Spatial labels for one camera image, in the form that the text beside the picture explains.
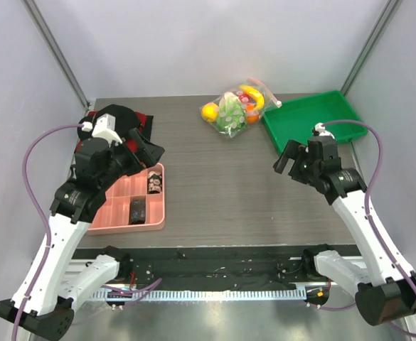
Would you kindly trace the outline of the orange toy orange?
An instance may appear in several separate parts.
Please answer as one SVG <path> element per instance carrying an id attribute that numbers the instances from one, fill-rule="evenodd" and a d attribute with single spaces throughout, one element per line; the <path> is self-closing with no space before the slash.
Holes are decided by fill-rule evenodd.
<path id="1" fill-rule="evenodd" d="M 253 124 L 260 118 L 259 110 L 255 105 L 248 104 L 245 108 L 245 118 L 248 124 Z"/>

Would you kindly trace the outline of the clear zip top bag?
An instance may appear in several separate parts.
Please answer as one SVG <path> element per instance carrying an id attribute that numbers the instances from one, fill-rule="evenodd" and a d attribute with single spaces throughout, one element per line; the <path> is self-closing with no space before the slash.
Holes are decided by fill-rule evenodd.
<path id="1" fill-rule="evenodd" d="M 261 120 L 265 112 L 281 106 L 282 102 L 265 83 L 248 78 L 212 102 L 204 104 L 201 117 L 219 134 L 232 139 L 249 125 Z"/>

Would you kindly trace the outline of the yellow toy banana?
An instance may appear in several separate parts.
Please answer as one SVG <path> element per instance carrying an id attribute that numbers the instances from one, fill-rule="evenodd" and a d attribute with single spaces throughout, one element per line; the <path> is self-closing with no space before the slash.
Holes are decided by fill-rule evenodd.
<path id="1" fill-rule="evenodd" d="M 250 85 L 240 85 L 240 90 L 255 100 L 255 110 L 261 110 L 265 105 L 265 98 L 263 94 L 256 88 Z"/>

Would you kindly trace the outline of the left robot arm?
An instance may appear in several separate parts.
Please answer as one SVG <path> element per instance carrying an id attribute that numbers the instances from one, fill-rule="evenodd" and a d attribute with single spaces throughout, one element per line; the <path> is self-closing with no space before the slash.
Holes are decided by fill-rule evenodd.
<path id="1" fill-rule="evenodd" d="M 76 278 L 62 280 L 77 246 L 106 201 L 107 191 L 122 177 L 155 166 L 165 150 L 129 131 L 131 151 L 115 131 L 94 133 L 75 152 L 74 176 L 55 192 L 50 215 L 41 215 L 45 236 L 23 283 L 12 298 L 0 301 L 0 318 L 13 323 L 12 340 L 24 329 L 47 340 L 60 340 L 78 309 L 109 281 L 126 282 L 130 255 L 115 247 L 101 251 Z"/>

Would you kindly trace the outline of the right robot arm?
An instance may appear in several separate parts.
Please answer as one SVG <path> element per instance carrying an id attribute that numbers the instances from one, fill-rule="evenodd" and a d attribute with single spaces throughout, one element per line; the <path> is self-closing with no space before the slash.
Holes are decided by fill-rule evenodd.
<path id="1" fill-rule="evenodd" d="M 416 314 L 416 272 L 390 239 L 358 171 L 342 166 L 337 141 L 331 136 L 313 136 L 306 144 L 290 140 L 274 171 L 282 173 L 288 161 L 294 162 L 291 179 L 315 188 L 343 220 L 366 265 L 361 269 L 324 244 L 304 252 L 304 277 L 337 283 L 369 325 Z"/>

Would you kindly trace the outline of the floral rolled sock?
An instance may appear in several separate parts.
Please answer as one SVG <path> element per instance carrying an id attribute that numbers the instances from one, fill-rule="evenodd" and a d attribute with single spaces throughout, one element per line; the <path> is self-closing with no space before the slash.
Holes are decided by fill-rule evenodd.
<path id="1" fill-rule="evenodd" d="M 163 175 L 160 171 L 151 170 L 147 175 L 147 193 L 159 194 L 163 190 Z"/>

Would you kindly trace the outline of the red and black cloth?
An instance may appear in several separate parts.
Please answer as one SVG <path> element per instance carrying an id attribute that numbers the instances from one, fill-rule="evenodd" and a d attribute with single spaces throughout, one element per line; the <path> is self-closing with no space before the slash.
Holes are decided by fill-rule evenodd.
<path id="1" fill-rule="evenodd" d="M 86 117 L 83 117 L 83 119 L 80 120 L 79 123 L 81 124 L 85 121 L 88 121 L 94 124 L 94 118 L 97 113 L 98 112 L 96 111 L 88 112 L 88 115 Z M 126 118 L 131 118 L 132 128 L 138 128 L 139 132 L 143 135 L 143 137 L 151 141 L 151 130 L 152 130 L 152 123 L 153 123 L 154 116 L 147 116 L 145 114 L 142 114 L 141 112 L 133 112 L 133 113 L 127 112 Z M 82 141 L 82 140 L 90 138 L 91 133 L 78 129 L 78 136 L 79 136 L 79 139 Z M 137 151 L 137 143 L 135 140 L 127 139 L 126 145 L 128 146 L 131 152 Z"/>

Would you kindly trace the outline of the green plastic tray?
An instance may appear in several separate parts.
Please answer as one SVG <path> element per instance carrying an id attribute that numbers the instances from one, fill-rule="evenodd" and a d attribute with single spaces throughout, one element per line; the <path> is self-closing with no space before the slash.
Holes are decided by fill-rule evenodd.
<path id="1" fill-rule="evenodd" d="M 265 112 L 262 121 L 280 154 L 289 140 L 305 144 L 316 124 L 342 119 L 361 120 L 344 95 L 333 90 L 283 102 Z"/>

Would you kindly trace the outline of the black cap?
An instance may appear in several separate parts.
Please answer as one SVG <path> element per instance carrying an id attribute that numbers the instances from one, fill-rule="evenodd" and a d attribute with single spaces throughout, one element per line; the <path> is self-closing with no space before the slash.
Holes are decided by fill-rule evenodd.
<path id="1" fill-rule="evenodd" d="M 120 106 L 117 104 L 110 104 L 98 112 L 94 118 L 94 123 L 97 121 L 97 119 L 102 116 L 103 114 L 111 114 L 116 118 L 116 124 L 115 124 L 115 131 L 119 134 L 119 136 L 122 138 L 122 142 L 125 142 L 127 139 L 130 139 L 129 137 L 129 130 L 134 129 L 132 128 L 132 119 L 126 118 L 127 112 L 134 112 L 132 109 L 124 106 Z"/>

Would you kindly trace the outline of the dark rolled sock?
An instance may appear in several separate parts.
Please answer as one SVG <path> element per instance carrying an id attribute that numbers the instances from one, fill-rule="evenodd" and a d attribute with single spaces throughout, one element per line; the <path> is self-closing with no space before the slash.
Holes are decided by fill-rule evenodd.
<path id="1" fill-rule="evenodd" d="M 144 199 L 131 200 L 129 205 L 129 223 L 144 224 L 146 222 L 146 201 Z"/>

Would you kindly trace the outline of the green toy lettuce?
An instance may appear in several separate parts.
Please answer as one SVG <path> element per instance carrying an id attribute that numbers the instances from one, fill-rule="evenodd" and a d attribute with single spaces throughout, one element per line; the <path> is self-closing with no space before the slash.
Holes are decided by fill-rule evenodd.
<path id="1" fill-rule="evenodd" d="M 217 130 L 230 138 L 246 126 L 245 110 L 239 97 L 232 92 L 225 92 L 219 101 L 219 113 L 215 121 Z"/>

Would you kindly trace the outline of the yellow toy lemon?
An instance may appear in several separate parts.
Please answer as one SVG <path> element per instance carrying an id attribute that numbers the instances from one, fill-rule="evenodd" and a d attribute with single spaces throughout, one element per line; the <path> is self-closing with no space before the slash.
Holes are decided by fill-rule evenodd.
<path id="1" fill-rule="evenodd" d="M 219 113 L 219 106 L 214 102 L 209 102 L 201 108 L 201 116 L 208 123 L 216 121 Z"/>

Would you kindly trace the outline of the red toy apple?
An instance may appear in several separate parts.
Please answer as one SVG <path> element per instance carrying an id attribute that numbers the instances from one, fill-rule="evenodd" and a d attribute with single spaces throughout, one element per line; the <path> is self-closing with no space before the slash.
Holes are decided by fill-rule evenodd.
<path id="1" fill-rule="evenodd" d="M 248 105 L 251 103 L 251 98 L 245 93 L 239 94 L 238 97 L 243 104 Z"/>

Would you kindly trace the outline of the pink compartment organizer tray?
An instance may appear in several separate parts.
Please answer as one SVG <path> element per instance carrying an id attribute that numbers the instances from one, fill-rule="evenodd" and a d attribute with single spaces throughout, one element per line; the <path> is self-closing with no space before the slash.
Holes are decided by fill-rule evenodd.
<path id="1" fill-rule="evenodd" d="M 165 169 L 161 163 L 120 178 L 88 229 L 89 235 L 148 232 L 163 229 L 166 219 Z"/>

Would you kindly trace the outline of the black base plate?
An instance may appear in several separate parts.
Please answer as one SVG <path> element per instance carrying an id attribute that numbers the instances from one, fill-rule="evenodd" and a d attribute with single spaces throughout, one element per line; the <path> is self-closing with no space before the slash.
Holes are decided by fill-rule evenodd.
<path id="1" fill-rule="evenodd" d="M 277 291 L 314 282 L 302 255 L 306 246 L 126 249 L 132 267 L 126 284 L 161 280 L 163 291 Z"/>

